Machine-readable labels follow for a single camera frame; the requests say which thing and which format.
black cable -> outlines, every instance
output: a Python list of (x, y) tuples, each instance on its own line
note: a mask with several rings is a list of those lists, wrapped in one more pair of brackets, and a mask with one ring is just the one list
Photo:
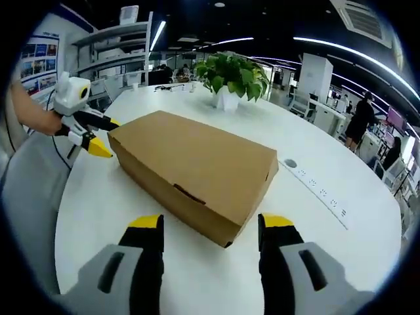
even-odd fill
[[(53, 95), (53, 92), (55, 91), (55, 89), (52, 89), (52, 91), (50, 92), (50, 95), (48, 96), (48, 101), (47, 101), (47, 107), (45, 108), (46, 110), (48, 110), (48, 105), (50, 103), (50, 99), (51, 99), (51, 95)], [(72, 168), (70, 167), (70, 165), (68, 165), (68, 163), (66, 162), (66, 160), (62, 157), (62, 155), (60, 154), (60, 152), (58, 151), (57, 148), (57, 144), (55, 143), (55, 138), (54, 136), (51, 136), (52, 138), (52, 143), (54, 144), (54, 148), (55, 151), (57, 152), (58, 156), (60, 157), (60, 159), (63, 161), (64, 164), (66, 164), (66, 167), (71, 171)]]
[(12, 137), (11, 137), (11, 132), (10, 132), (10, 130), (9, 130), (9, 124), (7, 123), (7, 113), (6, 113), (6, 104), (5, 104), (5, 106), (4, 106), (4, 115), (5, 115), (5, 123), (6, 123), (6, 129), (7, 129), (7, 135), (9, 136), (9, 142), (10, 142), (10, 145), (12, 146), (12, 149), (13, 149), (13, 151), (15, 151), (16, 152), (16, 148), (14, 147), (14, 145), (13, 145), (13, 141), (12, 141)]

white flower pot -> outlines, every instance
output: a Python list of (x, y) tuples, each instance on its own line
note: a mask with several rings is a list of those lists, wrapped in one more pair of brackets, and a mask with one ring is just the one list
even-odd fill
[(238, 108), (240, 97), (235, 92), (229, 92), (226, 85), (217, 92), (213, 93), (213, 105), (215, 108), (223, 110), (224, 112), (235, 112)]

human arm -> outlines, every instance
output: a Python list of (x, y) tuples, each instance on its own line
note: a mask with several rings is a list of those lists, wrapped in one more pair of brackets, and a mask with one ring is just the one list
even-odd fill
[(54, 111), (43, 110), (27, 94), (21, 82), (14, 82), (11, 87), (14, 111), (19, 123), (49, 136), (61, 129), (61, 118)]

ceiling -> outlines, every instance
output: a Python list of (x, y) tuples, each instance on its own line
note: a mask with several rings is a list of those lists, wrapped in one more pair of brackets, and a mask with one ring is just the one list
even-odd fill
[[(407, 87), (378, 65), (335, 47), (293, 40), (294, 36), (308, 37), (351, 47), (382, 62), (417, 90), (420, 58), (413, 51), (414, 45), (417, 43), (415, 42), (416, 38), (410, 36), (412, 34), (411, 23), (408, 23), (408, 21), (417, 18), (414, 15), (414, 10), (408, 10), (401, 5), (401, 1), (398, 2), (400, 4), (398, 7), (393, 7), (390, 4), (391, 1), (380, 1), (381, 5), (379, 6), (375, 3), (371, 4), (371, 7), (375, 6), (375, 12), (378, 15), (393, 22), (392, 26), (402, 42), (406, 62), (400, 70), (391, 49), (346, 29), (332, 1), (344, 0), (120, 0), (107, 2), (106, 5), (100, 0), (65, 0), (63, 4), (78, 12), (98, 29), (118, 25), (120, 8), (125, 5), (140, 6), (139, 21), (147, 20), (148, 12), (153, 11), (153, 34), (162, 20), (167, 21), (155, 46), (155, 51), (167, 51), (168, 47), (174, 46), (181, 46), (181, 51), (191, 51), (196, 48), (194, 45), (206, 45), (205, 41), (217, 43), (228, 39), (254, 37), (252, 41), (210, 46), (199, 51), (213, 53), (229, 50), (247, 56), (267, 56), (297, 62), (300, 61), (299, 58), (303, 53), (325, 56), (334, 65), (334, 73), (371, 90), (404, 114), (411, 124), (420, 126), (418, 113), (420, 112), (420, 100), (417, 100)], [(216, 7), (216, 2), (223, 2), (225, 7)], [(404, 23), (400, 23), (398, 19), (403, 13), (405, 14)], [(180, 43), (178, 42), (180, 37), (196, 37), (199, 41)], [(328, 55), (337, 56), (347, 62)], [(355, 64), (373, 72), (376, 76), (361, 70)], [(296, 68), (298, 65), (290, 64), (290, 66)], [(361, 88), (334, 76), (332, 84), (336, 86), (344, 84), (359, 93), (363, 91)], [(401, 97), (389, 85), (400, 91), (404, 97)], [(415, 109), (409, 105), (407, 100), (412, 103)], [(380, 100), (376, 103), (387, 111), (387, 106)]]

potted plant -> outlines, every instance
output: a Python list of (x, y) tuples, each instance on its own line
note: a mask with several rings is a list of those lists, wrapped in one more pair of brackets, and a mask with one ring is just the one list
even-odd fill
[(214, 91), (213, 103), (224, 111), (235, 111), (240, 98), (258, 100), (265, 94), (268, 79), (263, 68), (244, 58), (224, 53), (213, 54), (196, 64), (197, 76), (204, 87)]

